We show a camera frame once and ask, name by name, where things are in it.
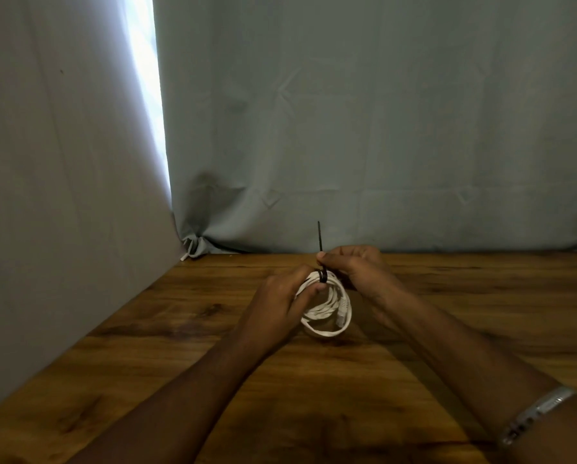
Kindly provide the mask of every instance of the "white cable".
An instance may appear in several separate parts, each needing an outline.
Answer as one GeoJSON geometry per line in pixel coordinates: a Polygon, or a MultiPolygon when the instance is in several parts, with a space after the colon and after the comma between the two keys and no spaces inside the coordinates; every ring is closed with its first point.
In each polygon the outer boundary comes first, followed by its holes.
{"type": "MultiPolygon", "coordinates": [[[[317,283],[319,280],[319,273],[312,272],[308,275],[306,281],[301,284],[295,297],[306,289],[307,286],[317,283]]],[[[330,285],[327,301],[313,307],[312,309],[308,309],[301,318],[301,323],[317,335],[323,337],[334,337],[344,332],[351,322],[351,300],[348,298],[347,292],[342,286],[342,283],[340,283],[340,280],[338,280],[336,275],[331,273],[329,270],[327,284],[330,285]],[[329,332],[327,330],[316,330],[310,326],[309,320],[327,319],[335,311],[338,311],[338,314],[336,315],[336,325],[340,330],[329,332]]]]}

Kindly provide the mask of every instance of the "person's right hand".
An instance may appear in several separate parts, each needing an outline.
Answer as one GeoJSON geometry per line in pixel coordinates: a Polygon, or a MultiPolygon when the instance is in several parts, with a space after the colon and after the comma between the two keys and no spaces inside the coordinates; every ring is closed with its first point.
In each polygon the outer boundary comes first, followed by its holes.
{"type": "Polygon", "coordinates": [[[336,272],[345,274],[355,289],[370,304],[375,319],[392,328],[389,310],[408,291],[373,246],[340,246],[319,252],[316,260],[336,272]]]}

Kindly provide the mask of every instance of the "wooden table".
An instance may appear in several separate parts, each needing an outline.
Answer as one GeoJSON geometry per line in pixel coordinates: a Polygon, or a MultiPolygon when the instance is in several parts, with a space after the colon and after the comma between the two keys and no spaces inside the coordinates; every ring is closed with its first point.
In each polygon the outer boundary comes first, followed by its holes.
{"type": "MultiPolygon", "coordinates": [[[[577,389],[577,254],[388,255],[410,288],[577,389]]],[[[0,463],[58,463],[228,332],[268,274],[313,256],[177,264],[0,405],[0,463]]],[[[243,385],[201,463],[495,463],[494,444],[352,296],[338,338],[303,332],[243,385]]]]}

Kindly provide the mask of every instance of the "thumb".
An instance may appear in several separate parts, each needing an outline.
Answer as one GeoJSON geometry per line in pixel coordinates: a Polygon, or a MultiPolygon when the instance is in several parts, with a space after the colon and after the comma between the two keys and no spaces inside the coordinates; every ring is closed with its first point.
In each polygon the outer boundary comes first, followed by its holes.
{"type": "Polygon", "coordinates": [[[316,260],[326,267],[348,273],[350,272],[350,266],[353,261],[353,257],[340,256],[339,254],[328,254],[327,252],[319,252],[316,254],[316,260]]]}
{"type": "Polygon", "coordinates": [[[290,309],[288,310],[288,316],[297,323],[306,311],[310,301],[312,301],[314,297],[325,288],[327,288],[325,283],[315,283],[314,285],[307,286],[299,296],[295,298],[293,304],[291,304],[290,309]]]}

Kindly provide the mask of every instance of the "bangle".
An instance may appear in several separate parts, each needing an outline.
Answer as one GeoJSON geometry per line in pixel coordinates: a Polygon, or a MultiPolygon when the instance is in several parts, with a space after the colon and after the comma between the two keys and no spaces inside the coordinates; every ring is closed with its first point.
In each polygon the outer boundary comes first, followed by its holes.
{"type": "Polygon", "coordinates": [[[502,448],[507,448],[516,439],[525,433],[531,426],[539,420],[543,415],[548,414],[559,404],[563,403],[575,394],[574,390],[566,386],[558,387],[549,392],[546,396],[541,397],[531,407],[525,409],[514,419],[510,425],[503,430],[499,435],[499,445],[502,448]]]}

